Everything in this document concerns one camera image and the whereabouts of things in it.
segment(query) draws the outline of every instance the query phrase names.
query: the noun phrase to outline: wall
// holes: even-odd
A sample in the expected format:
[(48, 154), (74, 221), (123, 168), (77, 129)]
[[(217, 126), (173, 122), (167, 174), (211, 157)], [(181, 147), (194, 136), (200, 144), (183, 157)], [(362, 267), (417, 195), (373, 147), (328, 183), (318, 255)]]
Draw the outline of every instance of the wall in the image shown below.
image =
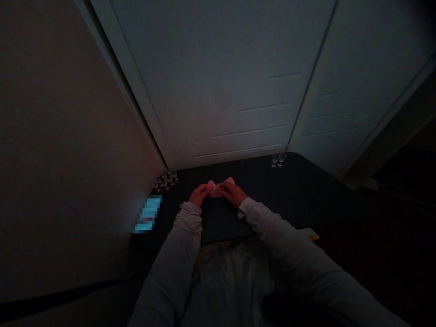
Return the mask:
[(164, 165), (72, 0), (0, 6), (0, 302), (131, 276)]

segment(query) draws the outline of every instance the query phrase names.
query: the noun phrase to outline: floor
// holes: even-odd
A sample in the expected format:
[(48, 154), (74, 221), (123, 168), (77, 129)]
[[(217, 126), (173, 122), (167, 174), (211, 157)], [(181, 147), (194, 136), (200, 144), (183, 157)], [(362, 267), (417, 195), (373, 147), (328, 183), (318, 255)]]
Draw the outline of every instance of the floor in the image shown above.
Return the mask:
[[(401, 186), (409, 198), (435, 204), (434, 167), (434, 154), (404, 147), (374, 177), (379, 185)], [(379, 205), (379, 216), (315, 227), (317, 244), (391, 312), (412, 326), (428, 324), (435, 294), (434, 218), (383, 190), (358, 192)], [(419, 207), (436, 216), (435, 207)]]

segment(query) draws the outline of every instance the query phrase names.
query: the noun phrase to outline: white door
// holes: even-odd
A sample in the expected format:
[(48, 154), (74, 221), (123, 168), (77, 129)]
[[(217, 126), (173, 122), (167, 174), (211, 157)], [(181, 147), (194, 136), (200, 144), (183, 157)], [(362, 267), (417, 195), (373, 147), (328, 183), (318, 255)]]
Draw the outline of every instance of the white door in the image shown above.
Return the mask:
[(334, 3), (112, 0), (169, 167), (285, 151)]
[(346, 172), (434, 68), (434, 27), (420, 4), (339, 2), (290, 151)]

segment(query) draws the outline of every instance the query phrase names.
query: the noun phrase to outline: heart decoration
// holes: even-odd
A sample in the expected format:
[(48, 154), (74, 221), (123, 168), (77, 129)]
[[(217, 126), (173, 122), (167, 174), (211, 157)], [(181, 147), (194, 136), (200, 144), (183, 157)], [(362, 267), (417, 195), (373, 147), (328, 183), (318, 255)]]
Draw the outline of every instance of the heart decoration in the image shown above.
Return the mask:
[(230, 92), (224, 93), (222, 88), (215, 90), (215, 104), (220, 113), (226, 111), (233, 99), (233, 95)]
[(192, 152), (198, 152), (203, 147), (203, 141), (200, 139), (196, 139), (193, 136), (188, 138), (189, 146), (191, 147)]

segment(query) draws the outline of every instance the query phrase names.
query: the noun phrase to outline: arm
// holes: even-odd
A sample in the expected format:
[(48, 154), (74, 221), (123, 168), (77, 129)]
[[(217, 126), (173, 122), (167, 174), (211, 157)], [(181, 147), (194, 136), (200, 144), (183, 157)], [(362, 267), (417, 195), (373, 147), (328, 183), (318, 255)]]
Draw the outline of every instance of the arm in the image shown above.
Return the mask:
[(242, 201), (232, 200), (302, 296), (323, 305), (346, 325), (408, 326), (280, 215), (246, 195)]
[(209, 192), (205, 184), (200, 185), (182, 204), (145, 279), (128, 327), (173, 326), (181, 321), (203, 231), (200, 207)]

